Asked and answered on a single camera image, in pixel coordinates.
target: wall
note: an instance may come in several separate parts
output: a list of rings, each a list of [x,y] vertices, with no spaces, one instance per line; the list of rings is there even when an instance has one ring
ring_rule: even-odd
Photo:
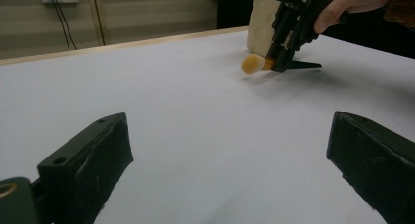
[[[216,0],[79,0],[61,7],[78,49],[216,29]],[[52,4],[0,0],[0,59],[67,49]]]

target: brown sleeve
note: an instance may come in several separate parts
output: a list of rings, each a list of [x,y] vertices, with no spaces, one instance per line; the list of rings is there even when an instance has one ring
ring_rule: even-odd
[[[384,14],[384,19],[415,27],[415,0],[392,0]]]

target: cable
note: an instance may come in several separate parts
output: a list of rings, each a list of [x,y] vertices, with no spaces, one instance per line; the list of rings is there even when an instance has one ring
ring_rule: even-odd
[[[64,15],[64,13],[61,10],[61,6],[59,5],[58,0],[55,0],[55,2],[56,2],[56,5],[58,5],[58,9],[61,12],[61,15],[62,15],[62,18],[64,19],[65,25],[67,26],[67,30],[68,30],[68,35],[69,35],[70,41],[72,41],[73,47],[75,48],[75,50],[77,50],[77,47],[75,45],[75,42],[73,41],[72,35],[70,34],[69,26],[68,26],[67,20],[65,19],[65,15]]]
[[[56,13],[58,14],[59,21],[61,22],[62,30],[64,31],[65,40],[67,41],[68,50],[70,50],[70,46],[69,46],[69,42],[68,42],[68,38],[67,38],[67,33],[65,32],[64,23],[62,22],[61,15],[59,14],[58,8],[55,5],[55,1],[54,0],[51,0],[51,1],[52,1],[52,4],[53,4],[53,7],[55,8]]]

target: human hand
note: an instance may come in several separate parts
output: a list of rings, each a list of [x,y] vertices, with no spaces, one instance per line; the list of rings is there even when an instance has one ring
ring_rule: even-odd
[[[329,26],[339,23],[342,12],[366,12],[385,6],[390,0],[333,0],[321,11],[314,24],[317,34],[323,33]]]

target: table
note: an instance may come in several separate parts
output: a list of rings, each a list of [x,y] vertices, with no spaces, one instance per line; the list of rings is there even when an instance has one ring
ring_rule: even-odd
[[[135,161],[96,223],[385,223],[326,149],[335,111],[414,141],[415,60],[320,36],[295,58],[322,69],[245,76],[246,37],[2,61],[0,180],[33,181],[67,140],[125,112]]]

